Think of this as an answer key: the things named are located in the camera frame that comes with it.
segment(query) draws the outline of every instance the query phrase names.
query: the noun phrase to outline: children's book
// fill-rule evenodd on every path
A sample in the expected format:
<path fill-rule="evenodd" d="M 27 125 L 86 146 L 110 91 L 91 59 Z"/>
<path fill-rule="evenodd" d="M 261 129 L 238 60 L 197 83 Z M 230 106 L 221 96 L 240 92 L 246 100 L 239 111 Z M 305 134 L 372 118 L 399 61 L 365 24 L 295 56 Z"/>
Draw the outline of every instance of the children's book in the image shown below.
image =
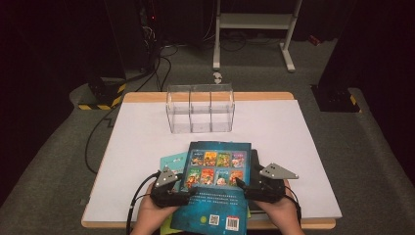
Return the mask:
<path fill-rule="evenodd" d="M 170 227 L 202 234 L 246 234 L 248 202 L 236 177 L 250 181 L 251 143 L 191 142 L 180 191 L 197 187 Z"/>

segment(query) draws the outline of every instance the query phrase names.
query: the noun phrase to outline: metal stand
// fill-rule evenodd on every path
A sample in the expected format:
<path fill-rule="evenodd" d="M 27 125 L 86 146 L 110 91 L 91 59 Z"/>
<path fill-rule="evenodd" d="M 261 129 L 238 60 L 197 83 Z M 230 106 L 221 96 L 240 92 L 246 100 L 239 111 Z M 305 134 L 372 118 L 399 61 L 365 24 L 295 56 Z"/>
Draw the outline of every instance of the metal stand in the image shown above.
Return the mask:
<path fill-rule="evenodd" d="M 235 14 L 220 12 L 220 0 L 217 0 L 216 11 L 216 35 L 213 51 L 213 69 L 220 69 L 220 30 L 222 28 L 260 28 L 260 29 L 286 29 L 287 35 L 283 43 L 280 43 L 287 70 L 294 72 L 293 60 L 288 47 L 299 16 L 302 0 L 298 0 L 292 14 Z"/>

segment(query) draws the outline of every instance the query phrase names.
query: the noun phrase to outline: book illustration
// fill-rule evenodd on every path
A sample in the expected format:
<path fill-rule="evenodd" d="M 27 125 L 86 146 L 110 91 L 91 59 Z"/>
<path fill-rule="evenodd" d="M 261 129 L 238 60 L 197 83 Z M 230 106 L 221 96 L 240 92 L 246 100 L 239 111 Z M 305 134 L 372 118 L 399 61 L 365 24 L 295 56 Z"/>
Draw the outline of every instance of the book illustration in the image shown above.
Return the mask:
<path fill-rule="evenodd" d="M 201 173 L 201 184 L 213 184 L 214 176 L 212 168 L 203 168 Z"/>
<path fill-rule="evenodd" d="M 217 164 L 219 167 L 229 167 L 231 162 L 231 154 L 226 152 L 219 152 L 217 154 Z"/>
<path fill-rule="evenodd" d="M 240 178 L 242 180 L 244 180 L 244 172 L 241 170 L 231 170 L 230 176 L 229 176 L 229 185 L 230 186 L 236 186 L 238 187 L 238 185 L 236 184 L 236 178 Z"/>
<path fill-rule="evenodd" d="M 214 184 L 219 186 L 228 185 L 229 171 L 227 169 L 218 169 L 214 178 Z"/>
<path fill-rule="evenodd" d="M 190 189 L 195 184 L 199 184 L 201 178 L 201 170 L 199 168 L 190 168 L 186 177 L 185 187 Z"/>
<path fill-rule="evenodd" d="M 247 154 L 245 152 L 233 152 L 232 153 L 232 167 L 243 168 L 245 166 L 245 161 Z"/>
<path fill-rule="evenodd" d="M 204 157 L 205 166 L 215 166 L 216 165 L 217 153 L 214 151 L 206 151 Z"/>
<path fill-rule="evenodd" d="M 204 154 L 203 151 L 193 151 L 192 152 L 192 159 L 190 161 L 190 165 L 203 165 L 204 164 Z"/>

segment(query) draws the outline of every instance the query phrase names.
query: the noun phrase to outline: gray carpet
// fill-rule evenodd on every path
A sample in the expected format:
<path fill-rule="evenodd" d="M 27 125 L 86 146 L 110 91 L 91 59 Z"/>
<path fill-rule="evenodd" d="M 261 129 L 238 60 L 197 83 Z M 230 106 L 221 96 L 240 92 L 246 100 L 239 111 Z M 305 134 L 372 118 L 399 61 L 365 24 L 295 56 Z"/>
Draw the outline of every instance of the gray carpet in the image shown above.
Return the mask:
<path fill-rule="evenodd" d="M 232 82 L 235 91 L 289 91 L 299 100 L 344 216 L 332 230 L 307 230 L 306 234 L 415 234 L 414 187 L 394 158 L 362 93 L 350 89 L 362 113 L 318 110 L 309 85 L 318 83 L 335 43 L 315 47 L 292 42 L 295 73 L 286 71 L 277 43 L 248 43 L 236 52 L 222 50 L 222 82 Z M 222 45 L 227 49 L 239 46 Z M 169 47 L 162 54 L 172 64 L 166 84 L 213 83 L 212 49 Z M 161 60 L 160 79 L 167 70 L 168 62 Z M 129 82 L 125 93 L 136 90 L 145 80 Z M 86 91 L 87 86 L 82 85 L 70 94 L 75 106 L 72 114 L 39 150 L 1 208 L 0 234 L 124 234 L 121 229 L 88 229 L 80 224 L 95 179 L 84 162 L 85 145 L 107 113 L 76 107 Z M 141 91 L 157 91 L 156 78 Z M 116 114 L 117 110 L 110 115 L 112 123 Z M 94 132 L 88 148 L 91 167 L 99 168 L 111 132 L 108 121 Z"/>

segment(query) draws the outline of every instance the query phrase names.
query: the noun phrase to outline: clear plastic box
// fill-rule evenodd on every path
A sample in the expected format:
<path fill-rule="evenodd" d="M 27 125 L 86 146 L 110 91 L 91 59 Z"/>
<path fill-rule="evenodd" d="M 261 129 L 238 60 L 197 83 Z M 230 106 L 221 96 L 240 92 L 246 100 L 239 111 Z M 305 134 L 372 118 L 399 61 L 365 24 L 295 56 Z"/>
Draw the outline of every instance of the clear plastic box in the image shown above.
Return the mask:
<path fill-rule="evenodd" d="M 165 110 L 171 133 L 232 131 L 232 85 L 170 85 Z"/>

